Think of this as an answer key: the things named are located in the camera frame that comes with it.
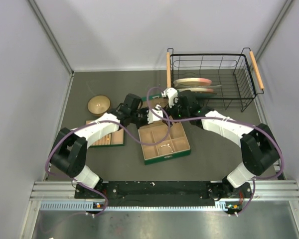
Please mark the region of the green jewelry box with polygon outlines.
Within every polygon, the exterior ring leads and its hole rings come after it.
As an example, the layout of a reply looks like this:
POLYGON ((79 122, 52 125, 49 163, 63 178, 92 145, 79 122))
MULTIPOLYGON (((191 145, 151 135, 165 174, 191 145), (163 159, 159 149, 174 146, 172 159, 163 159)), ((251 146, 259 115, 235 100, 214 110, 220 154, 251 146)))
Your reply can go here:
POLYGON ((173 123, 168 127, 162 121, 138 129, 144 156, 144 164, 154 164, 170 159, 188 156, 191 147, 182 123, 173 123))

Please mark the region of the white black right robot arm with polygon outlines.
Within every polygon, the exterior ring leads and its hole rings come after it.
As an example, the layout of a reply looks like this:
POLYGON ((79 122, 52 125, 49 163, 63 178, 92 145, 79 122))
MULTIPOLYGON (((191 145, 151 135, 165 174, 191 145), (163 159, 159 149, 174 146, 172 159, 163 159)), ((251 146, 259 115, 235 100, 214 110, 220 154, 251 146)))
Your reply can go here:
POLYGON ((266 124, 238 124, 211 107, 201 107, 194 92, 178 92, 167 88, 162 97, 168 100, 164 108, 174 120, 188 121, 203 130, 216 133, 241 148, 242 163, 222 180, 222 193, 232 196, 248 180, 262 175, 279 160, 279 147, 266 124))

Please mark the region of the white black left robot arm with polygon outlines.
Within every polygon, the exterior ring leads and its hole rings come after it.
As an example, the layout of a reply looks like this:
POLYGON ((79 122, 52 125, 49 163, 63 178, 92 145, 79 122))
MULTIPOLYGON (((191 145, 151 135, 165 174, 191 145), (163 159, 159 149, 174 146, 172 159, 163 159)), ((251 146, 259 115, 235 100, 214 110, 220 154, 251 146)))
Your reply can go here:
POLYGON ((97 140, 131 123, 142 127, 167 115, 159 105, 152 111, 148 107, 140 108, 142 105, 140 97, 128 94, 117 108, 110 109, 92 123, 73 130, 63 128, 57 136, 48 162, 68 177, 95 189, 102 179, 86 165, 87 149, 97 140))

